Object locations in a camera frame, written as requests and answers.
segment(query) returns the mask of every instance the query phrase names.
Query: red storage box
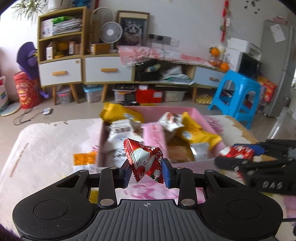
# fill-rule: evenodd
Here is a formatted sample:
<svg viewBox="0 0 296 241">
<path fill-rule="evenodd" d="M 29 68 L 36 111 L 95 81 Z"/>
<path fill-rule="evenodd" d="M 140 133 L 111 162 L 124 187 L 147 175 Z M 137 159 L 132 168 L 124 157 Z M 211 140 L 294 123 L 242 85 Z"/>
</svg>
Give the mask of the red storage box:
<svg viewBox="0 0 296 241">
<path fill-rule="evenodd" d="M 136 101 L 140 104 L 145 103 L 161 103 L 163 100 L 163 92 L 154 89 L 136 91 Z"/>
</svg>

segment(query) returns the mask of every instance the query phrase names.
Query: orange drawer handle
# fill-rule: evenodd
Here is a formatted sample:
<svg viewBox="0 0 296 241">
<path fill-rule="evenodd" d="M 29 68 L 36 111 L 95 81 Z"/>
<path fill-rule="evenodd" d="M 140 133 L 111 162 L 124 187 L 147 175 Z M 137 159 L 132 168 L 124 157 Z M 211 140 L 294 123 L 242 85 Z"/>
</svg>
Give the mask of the orange drawer handle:
<svg viewBox="0 0 296 241">
<path fill-rule="evenodd" d="M 105 72 L 105 73 L 114 73 L 117 72 L 118 69 L 116 68 L 105 68 L 105 69 L 101 69 L 101 72 Z"/>
<path fill-rule="evenodd" d="M 68 71 L 57 71 L 57 72 L 52 72 L 52 76 L 60 76 L 60 75 L 66 75 Z"/>
</svg>

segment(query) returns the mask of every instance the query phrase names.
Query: red candy wrapper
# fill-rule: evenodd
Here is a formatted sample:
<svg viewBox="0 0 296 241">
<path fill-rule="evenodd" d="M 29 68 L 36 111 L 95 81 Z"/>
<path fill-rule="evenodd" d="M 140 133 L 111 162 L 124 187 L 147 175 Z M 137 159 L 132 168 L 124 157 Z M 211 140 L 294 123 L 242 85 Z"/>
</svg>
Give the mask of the red candy wrapper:
<svg viewBox="0 0 296 241">
<path fill-rule="evenodd" d="M 227 156 L 237 159 L 248 159 L 253 160 L 254 150 L 248 146 L 228 146 L 219 152 L 222 156 Z"/>
<path fill-rule="evenodd" d="M 144 146 L 129 138 L 123 142 L 123 146 L 137 182 L 147 174 L 158 183 L 163 183 L 161 173 L 163 153 L 159 147 Z"/>
</svg>

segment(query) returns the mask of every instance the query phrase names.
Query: red snack package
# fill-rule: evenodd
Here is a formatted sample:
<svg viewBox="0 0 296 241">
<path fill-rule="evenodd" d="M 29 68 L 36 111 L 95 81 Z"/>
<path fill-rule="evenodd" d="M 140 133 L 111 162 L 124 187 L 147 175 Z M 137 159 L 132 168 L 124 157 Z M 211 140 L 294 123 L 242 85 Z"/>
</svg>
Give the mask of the red snack package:
<svg viewBox="0 0 296 241">
<path fill-rule="evenodd" d="M 266 87 L 266 91 L 264 94 L 264 100 L 269 103 L 272 101 L 272 97 L 276 91 L 277 85 L 270 82 L 269 80 L 263 83 L 263 86 Z"/>
<path fill-rule="evenodd" d="M 123 146 L 137 182 L 147 174 L 158 183 L 163 183 L 161 173 L 163 154 L 159 147 L 144 146 L 129 138 L 123 142 Z"/>
<path fill-rule="evenodd" d="M 228 146 L 219 152 L 220 155 L 237 158 L 237 159 L 248 159 L 253 160 L 254 150 L 248 146 Z"/>
</svg>

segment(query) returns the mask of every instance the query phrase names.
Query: shelf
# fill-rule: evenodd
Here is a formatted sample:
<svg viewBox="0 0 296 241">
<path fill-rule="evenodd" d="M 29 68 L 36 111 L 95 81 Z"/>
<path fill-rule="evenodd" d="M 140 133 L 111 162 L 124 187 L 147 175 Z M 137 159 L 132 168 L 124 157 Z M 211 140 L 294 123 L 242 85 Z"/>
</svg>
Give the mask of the shelf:
<svg viewBox="0 0 296 241">
<path fill-rule="evenodd" d="M 80 34 L 82 34 L 82 31 L 73 32 L 73 33 L 66 33 L 66 34 L 58 34 L 58 35 L 53 35 L 53 36 L 49 36 L 49 37 L 46 37 L 46 38 L 39 39 L 39 42 L 42 42 L 42 41 L 45 41 L 45 40 L 50 40 L 50 39 L 66 37 L 66 36 L 80 35 Z"/>
<path fill-rule="evenodd" d="M 73 55 L 65 56 L 65 57 L 61 57 L 61 58 L 54 58 L 54 59 L 44 60 L 44 61 L 41 61 L 39 64 L 45 64 L 45 63 L 50 63 L 50 62 L 55 62 L 55 61 L 60 61 L 60 60 L 66 60 L 66 59 L 74 59 L 74 58 L 81 58 L 81 54 L 73 54 Z"/>
<path fill-rule="evenodd" d="M 62 9 L 57 11 L 51 11 L 46 14 L 40 15 L 39 19 L 40 21 L 51 19 L 51 18 L 57 18 L 60 16 L 75 16 L 75 15 L 82 15 L 83 11 L 85 9 L 88 9 L 86 6 L 84 7 L 73 7 L 68 9 Z"/>
</svg>

